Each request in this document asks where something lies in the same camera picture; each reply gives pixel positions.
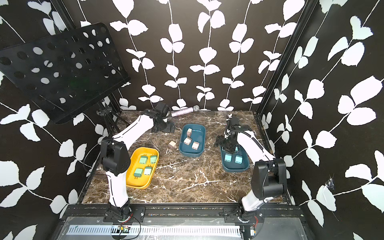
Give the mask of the teal storage box right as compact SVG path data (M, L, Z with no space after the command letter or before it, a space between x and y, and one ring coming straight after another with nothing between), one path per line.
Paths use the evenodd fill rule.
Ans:
M235 148L234 154L231 154L225 151L222 147L220 147L220 150L221 150L221 158L222 158L222 167L224 171L228 173L238 173L238 172L244 172L250 167L248 155L242 146L237 145ZM232 155L232 161L230 163L224 161L225 154ZM236 155L243 157L243 163L241 165L235 163Z

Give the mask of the teal storage box rear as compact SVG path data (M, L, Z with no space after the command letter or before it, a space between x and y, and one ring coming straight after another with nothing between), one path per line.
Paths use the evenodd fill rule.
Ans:
M189 146L184 144L184 139L187 137L188 128L191 128L193 130L192 135L190 137L192 139L192 143ZM200 157L204 152L205 139L206 139L206 128L203 125L186 124L182 129L182 134L181 134L181 139L179 144L180 153L185 157L190 157L190 158ZM193 142L200 143L198 150L192 149Z

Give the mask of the green plug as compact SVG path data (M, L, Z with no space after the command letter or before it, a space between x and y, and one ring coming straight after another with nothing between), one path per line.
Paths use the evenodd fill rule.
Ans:
M141 156L140 159L139 159L139 163L142 164L142 165L146 165L147 161L148 161L148 157L144 156L144 155Z
M134 177L135 177L135 178L141 178L142 175L143 175L143 172L144 172L144 169L142 169L142 168L137 168L137 169L135 169L135 171L134 171Z
M152 174L153 168L152 167L145 167L144 169L144 175L150 176Z
M157 155L152 155L150 157L150 164L156 164L157 160L158 160L158 156Z

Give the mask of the pink glitter microphone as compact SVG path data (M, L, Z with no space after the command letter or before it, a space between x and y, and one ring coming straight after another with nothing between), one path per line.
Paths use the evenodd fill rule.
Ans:
M173 112L171 112L171 116L172 116L172 118L175 118L175 117L186 115L189 113L198 112L199 110L200 110L200 107L198 105L195 105L193 107L189 107L186 109L173 111Z

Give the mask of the teal storage box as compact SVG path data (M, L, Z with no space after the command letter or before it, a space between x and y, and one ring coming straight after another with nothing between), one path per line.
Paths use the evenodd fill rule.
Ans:
M222 158L222 167L224 171L228 173L238 173L238 172L244 172L250 167L248 155L242 146L237 145L235 148L234 154L231 154L225 151L222 147L220 147L220 150L221 150L221 158ZM224 161L225 154L232 155L232 161L230 163ZM241 165L235 163L236 155L243 157L243 163Z
M192 135L190 137L192 139L192 143L189 146L184 144L184 139L187 137L188 128L191 128L193 130ZM182 134L181 134L181 139L179 144L180 153L185 157L190 157L190 158L200 157L204 152L205 139L206 139L206 128L203 125L186 124L182 129ZM193 142L200 143L198 150L192 149Z

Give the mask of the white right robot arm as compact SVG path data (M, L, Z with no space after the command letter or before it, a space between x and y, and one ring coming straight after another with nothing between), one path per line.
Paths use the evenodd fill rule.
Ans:
M256 211L287 192L285 161L267 151L256 133L248 125L241 125L239 118L227 115L224 134L217 136L215 146L221 150L227 172L231 169L240 172L242 165L254 164L251 190L241 199L243 211Z

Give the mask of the blue plug top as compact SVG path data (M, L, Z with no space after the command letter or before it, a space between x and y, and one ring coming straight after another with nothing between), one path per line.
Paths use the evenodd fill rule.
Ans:
M224 161L230 163L232 161L232 155L231 154L225 154Z

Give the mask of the black tripod stand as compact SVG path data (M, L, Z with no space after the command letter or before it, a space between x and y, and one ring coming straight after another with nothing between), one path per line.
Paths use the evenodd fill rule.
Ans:
M119 113L116 111L115 107L111 107L107 104L103 104L102 102L98 103L99 109L97 110L97 115L102 117L106 128L108 130L108 137L112 137L115 133L120 133L122 130L118 127L117 120L123 122L126 127L130 125L129 122L124 120Z

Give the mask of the yellow storage box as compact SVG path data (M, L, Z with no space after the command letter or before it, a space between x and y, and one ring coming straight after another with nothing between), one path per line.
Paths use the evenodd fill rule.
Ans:
M148 161L146 165L142 165L139 163L139 159L143 155L148 157ZM152 155L158 156L158 160L156 164L150 164L150 157ZM131 165L127 170L127 176L126 176L126 186L129 188L140 189L140 190L146 189L151 184L158 162L159 162L158 150L152 149L152 148L146 148L146 147L137 148L131 156ZM135 178L134 177L135 169L137 168L145 169L145 167L152 167L153 168L152 174L150 176L145 176L143 173L141 178Z

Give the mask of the black front mounting rail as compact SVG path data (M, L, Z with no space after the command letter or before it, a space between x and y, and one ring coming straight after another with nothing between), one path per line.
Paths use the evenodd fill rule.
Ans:
M267 203L254 212L245 212L238 203L130 204L130 209L140 222L155 217L223 218L226 223L240 225L262 223L272 218L294 218L302 223L306 221L300 207L284 203Z

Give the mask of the black perforated music stand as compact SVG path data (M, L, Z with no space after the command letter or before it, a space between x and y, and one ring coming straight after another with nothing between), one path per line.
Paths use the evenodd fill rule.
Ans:
M56 124L131 79L103 23L3 49L1 72Z

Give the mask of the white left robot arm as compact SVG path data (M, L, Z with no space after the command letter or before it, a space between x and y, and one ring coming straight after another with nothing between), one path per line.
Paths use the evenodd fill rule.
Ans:
M122 209L129 201L126 190L126 175L131 164L131 157L128 150L137 139L149 130L154 130L155 133L173 131L173 123L165 121L170 112L171 108L168 105L158 103L154 109L142 111L138 118L120 133L111 138L103 139L100 158L109 181L109 202L118 210Z

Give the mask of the blue plug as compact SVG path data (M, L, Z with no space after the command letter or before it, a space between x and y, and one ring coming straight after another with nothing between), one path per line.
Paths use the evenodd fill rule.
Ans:
M238 156L238 155L236 155L236 157L235 157L235 163L241 165L241 164L243 163L243 157L242 157L242 156Z
M231 154L225 154L224 161L230 163L232 161L232 155Z

